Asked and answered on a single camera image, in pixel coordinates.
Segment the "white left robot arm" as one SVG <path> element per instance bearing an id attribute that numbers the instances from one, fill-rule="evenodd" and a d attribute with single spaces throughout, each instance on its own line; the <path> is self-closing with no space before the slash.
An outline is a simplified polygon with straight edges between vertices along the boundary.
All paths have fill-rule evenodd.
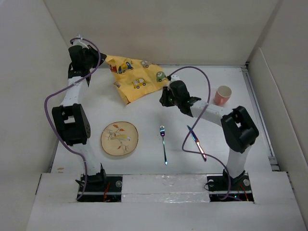
<path id="1" fill-rule="evenodd" d="M 63 101 L 52 108 L 52 117 L 58 134 L 72 151 L 86 160 L 86 171 L 91 186 L 102 191 L 107 186 L 107 178 L 99 174 L 101 163 L 95 157 L 90 145 L 91 127 L 82 106 L 82 99 L 90 86 L 90 71 L 101 65 L 106 55 L 97 52 L 92 46 L 75 40 L 68 49 L 71 63 L 68 70 L 69 89 L 65 91 Z"/>

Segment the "yellow vehicle print cloth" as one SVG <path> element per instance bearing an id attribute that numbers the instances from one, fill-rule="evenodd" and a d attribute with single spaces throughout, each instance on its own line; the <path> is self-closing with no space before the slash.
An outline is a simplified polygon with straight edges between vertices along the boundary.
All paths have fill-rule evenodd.
<path id="1" fill-rule="evenodd" d="M 114 85 L 124 101 L 129 104 L 168 84 L 163 69 L 146 60 L 107 55 L 107 62 L 115 81 Z"/>

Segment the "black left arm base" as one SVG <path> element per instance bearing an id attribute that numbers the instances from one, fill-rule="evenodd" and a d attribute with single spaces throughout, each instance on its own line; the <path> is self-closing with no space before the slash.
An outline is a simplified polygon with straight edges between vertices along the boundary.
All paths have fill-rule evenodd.
<path id="1" fill-rule="evenodd" d="M 75 180 L 75 182 L 78 184 L 78 202 L 121 202 L 123 175 L 107 175 L 101 166 L 100 173 L 87 175 L 86 184 L 84 174 L 80 180 Z"/>

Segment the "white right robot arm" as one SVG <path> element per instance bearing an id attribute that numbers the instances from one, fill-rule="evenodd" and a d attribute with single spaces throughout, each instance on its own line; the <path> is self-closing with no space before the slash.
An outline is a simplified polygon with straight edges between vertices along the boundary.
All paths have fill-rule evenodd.
<path id="1" fill-rule="evenodd" d="M 234 109 L 224 108 L 192 97 L 181 80 L 171 81 L 168 86 L 163 87 L 159 101 L 165 107 L 176 106 L 187 116 L 197 120 L 204 119 L 222 127 L 230 149 L 226 164 L 229 174 L 222 178 L 222 183 L 229 190 L 237 187 L 245 173 L 244 166 L 251 146 L 259 136 L 259 131 L 247 110 L 242 106 Z"/>

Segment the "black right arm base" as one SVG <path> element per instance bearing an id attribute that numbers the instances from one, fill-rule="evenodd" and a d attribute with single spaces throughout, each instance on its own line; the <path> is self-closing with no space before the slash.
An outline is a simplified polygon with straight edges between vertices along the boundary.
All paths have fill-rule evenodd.
<path id="1" fill-rule="evenodd" d="M 239 177 L 228 178 L 227 173 L 207 174 L 204 189 L 210 202 L 254 202 L 250 179 L 243 172 Z"/>

